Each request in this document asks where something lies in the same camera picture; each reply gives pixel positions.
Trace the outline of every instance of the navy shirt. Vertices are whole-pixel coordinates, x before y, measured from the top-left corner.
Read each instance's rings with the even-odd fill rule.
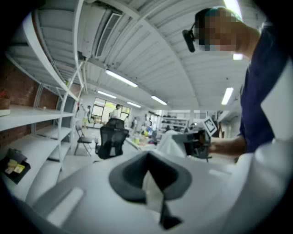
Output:
[[[245,76],[241,96],[240,135],[246,141],[246,152],[274,138],[271,126],[260,106],[281,75],[288,54],[281,48],[273,26],[263,27]]]

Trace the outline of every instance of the hand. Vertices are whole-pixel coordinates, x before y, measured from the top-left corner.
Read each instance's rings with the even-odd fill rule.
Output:
[[[212,142],[209,148],[207,149],[207,152],[208,154],[212,154],[212,153],[217,153],[217,150],[218,150],[218,143]]]

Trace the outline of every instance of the white metal shelving unit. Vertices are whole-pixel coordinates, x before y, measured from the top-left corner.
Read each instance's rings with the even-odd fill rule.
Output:
[[[184,129],[188,127],[188,124],[189,124],[189,120],[185,118],[162,117],[161,125],[160,125],[161,129],[159,129],[159,132],[157,134],[158,136],[163,135],[166,130],[162,127],[167,127],[168,125],[170,127],[179,127],[180,131],[183,132]]]
[[[71,146],[62,140],[68,134],[72,139],[77,102],[86,80],[81,72],[84,62],[79,61],[77,52],[77,29],[82,4],[83,0],[72,1],[69,9],[64,10],[59,9],[62,8],[62,1],[48,1],[41,9],[27,15],[12,39],[13,46],[5,53],[19,70],[39,83],[33,107],[12,105],[11,114],[0,117],[0,131],[32,124],[32,134],[0,150],[0,158],[5,157],[9,148],[20,150],[27,157],[26,162],[31,169],[17,185],[4,174],[2,177],[13,195],[31,205],[56,184]],[[62,16],[62,20],[56,20],[54,14]],[[49,21],[58,23],[57,27],[48,25]],[[62,30],[61,24],[67,24],[71,29]],[[62,33],[65,33],[68,43],[58,38],[64,36]],[[73,91],[73,83],[80,85],[78,92]],[[59,96],[59,110],[38,108],[43,88]],[[75,101],[72,113],[64,111],[68,97]],[[65,117],[71,117],[70,128],[62,126]],[[36,130],[37,122],[47,120],[55,120],[58,124]]]
[[[24,175],[18,184],[15,184],[5,175],[2,176],[5,184],[13,195],[25,201],[27,193],[38,174],[39,170],[58,146],[58,141],[35,135],[27,135],[1,149],[1,156],[5,156],[9,148],[17,149],[27,157],[26,162],[31,169]]]
[[[61,114],[58,110],[33,108],[30,106],[10,106],[10,115],[2,116],[0,118],[0,131],[19,126],[27,125],[30,123],[43,122],[62,117],[74,116],[73,113],[64,112]]]

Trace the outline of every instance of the white shelf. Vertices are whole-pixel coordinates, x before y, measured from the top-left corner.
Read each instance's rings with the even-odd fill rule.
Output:
[[[56,185],[60,169],[61,163],[45,161],[29,189],[26,198],[27,204],[33,205],[39,197]]]
[[[166,119],[166,120],[187,120],[187,119],[184,119],[184,118],[169,118],[169,117],[163,117],[163,119]]]
[[[71,128],[61,127],[59,140],[61,141],[70,132],[71,132]],[[52,138],[52,139],[58,139],[58,127],[51,125],[51,126],[39,129],[37,131],[37,135]]]
[[[56,149],[49,156],[49,159],[59,160],[60,162],[63,162],[69,148],[70,143],[61,142],[61,157],[59,158],[59,147],[56,147]]]
[[[74,116],[73,113],[64,112],[62,115],[58,110],[33,108],[30,106],[10,106],[10,115],[0,117],[0,131],[27,125],[35,122],[42,122],[51,119]]]
[[[165,122],[163,122],[162,124],[166,124],[166,125],[170,125],[170,126],[174,126],[174,127],[185,128],[185,125],[179,125],[179,124],[173,124],[173,123],[165,123]]]
[[[46,159],[53,152],[57,145],[58,141],[56,140],[44,138],[41,136],[27,135],[1,149],[1,159],[5,157],[9,148],[17,149],[27,157],[26,162],[31,166],[31,169],[24,175],[18,184],[15,184],[2,173],[3,181],[13,195],[15,195],[20,200],[25,201],[33,180],[35,179]]]

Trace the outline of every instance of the office chair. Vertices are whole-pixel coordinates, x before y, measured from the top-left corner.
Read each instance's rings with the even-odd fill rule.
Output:
[[[112,119],[109,119],[109,121],[106,123],[106,127],[124,129],[124,121],[121,119],[112,118]]]
[[[96,154],[101,159],[109,159],[123,154],[122,145],[125,141],[128,130],[103,126],[100,129],[102,144],[96,142]]]
[[[74,151],[74,155],[76,155],[76,151],[78,149],[78,145],[79,143],[82,143],[84,148],[86,148],[85,144],[88,144],[89,148],[91,149],[90,147],[90,143],[92,142],[92,139],[91,138],[88,138],[88,137],[85,137],[85,135],[83,134],[83,131],[82,131],[82,128],[78,125],[78,126],[75,126],[76,128],[76,131],[77,131],[77,134],[78,134],[78,140],[77,140],[77,146],[76,146],[76,149]]]

